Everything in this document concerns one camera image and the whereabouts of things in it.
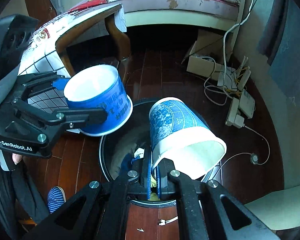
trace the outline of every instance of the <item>white grid cloth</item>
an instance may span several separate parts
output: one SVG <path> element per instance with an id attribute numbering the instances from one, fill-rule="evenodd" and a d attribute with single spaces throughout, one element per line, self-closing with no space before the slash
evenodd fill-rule
<path id="1" fill-rule="evenodd" d="M 76 15 L 76 17 L 61 30 L 55 33 L 50 33 L 49 31 L 50 37 L 48 39 L 44 40 L 40 45 L 31 44 L 29 48 L 23 53 L 18 74 L 25 75 L 30 73 L 57 71 L 58 75 L 63 75 L 66 78 L 70 78 L 67 69 L 65 68 L 58 53 L 56 52 L 56 41 L 67 30 L 111 7 L 113 6 L 101 9 L 89 8 L 84 12 L 80 12 L 78 15 Z M 127 31 L 124 19 L 124 10 L 122 7 L 118 12 L 115 13 L 115 24 L 122 32 Z M 109 34 L 106 30 L 103 20 L 83 33 L 75 42 L 73 42 L 73 44 L 105 35 Z M 57 89 L 50 90 L 29 98 L 28 104 L 42 109 L 47 113 L 52 113 L 56 109 L 68 108 L 63 91 L 59 91 Z"/>

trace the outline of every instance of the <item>black pants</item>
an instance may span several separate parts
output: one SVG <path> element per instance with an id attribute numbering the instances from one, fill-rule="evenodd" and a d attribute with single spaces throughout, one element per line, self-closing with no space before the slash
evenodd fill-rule
<path id="1" fill-rule="evenodd" d="M 50 214 L 23 161 L 14 171 L 3 171 L 0 167 L 0 223 L 12 240 L 19 239 L 16 199 L 36 223 Z"/>

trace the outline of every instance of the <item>blue paper cup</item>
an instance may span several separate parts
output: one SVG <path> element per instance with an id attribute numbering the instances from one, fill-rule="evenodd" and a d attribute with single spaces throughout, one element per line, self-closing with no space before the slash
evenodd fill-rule
<path id="1" fill-rule="evenodd" d="M 176 170 L 197 179 L 226 154 L 226 143 L 178 98 L 164 98 L 149 112 L 152 171 L 163 158 Z"/>
<path id="2" fill-rule="evenodd" d="M 108 113 L 102 124 L 81 129 L 89 136 L 102 136 L 118 130 L 132 113 L 132 101 L 127 96 L 118 71 L 110 65 L 98 65 L 73 76 L 64 88 L 69 108 L 102 107 Z"/>

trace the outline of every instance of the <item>cardboard box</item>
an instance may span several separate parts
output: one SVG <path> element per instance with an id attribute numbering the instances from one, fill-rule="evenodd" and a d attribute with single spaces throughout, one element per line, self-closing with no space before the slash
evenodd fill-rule
<path id="1" fill-rule="evenodd" d="M 187 52 L 184 60 L 189 57 L 187 71 L 209 77 L 213 71 L 214 63 L 211 60 L 203 59 L 202 56 L 213 57 L 216 62 L 222 60 L 222 39 L 223 36 L 207 32 L 204 30 L 198 31 L 198 39 Z M 218 80 L 219 72 L 223 66 L 216 63 L 215 73 L 212 75 L 213 80 Z"/>

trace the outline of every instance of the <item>screw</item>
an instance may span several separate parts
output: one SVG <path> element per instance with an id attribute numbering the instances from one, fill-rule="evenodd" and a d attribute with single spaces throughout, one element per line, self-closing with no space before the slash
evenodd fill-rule
<path id="1" fill-rule="evenodd" d="M 63 113 L 57 113 L 57 118 L 58 119 L 62 119 L 62 118 L 64 118 L 65 117 L 65 115 L 63 114 Z"/>
<path id="2" fill-rule="evenodd" d="M 128 176 L 131 178 L 134 178 L 138 176 L 138 173 L 136 171 L 128 171 Z"/>
<path id="3" fill-rule="evenodd" d="M 90 188 L 97 188 L 97 187 L 99 187 L 99 185 L 100 185 L 100 183 L 97 182 L 96 180 L 89 183 Z"/>
<path id="4" fill-rule="evenodd" d="M 218 187 L 218 182 L 216 181 L 216 180 L 209 180 L 208 181 L 208 185 L 210 186 L 210 187 Z"/>
<path id="5" fill-rule="evenodd" d="M 41 133 L 41 134 L 38 135 L 38 141 L 39 142 L 45 142 L 46 139 L 47 139 L 47 136 L 45 134 Z"/>
<path id="6" fill-rule="evenodd" d="M 173 176 L 173 177 L 179 177 L 180 176 L 180 171 L 172 170 L 172 171 L 170 171 L 170 175 Z"/>

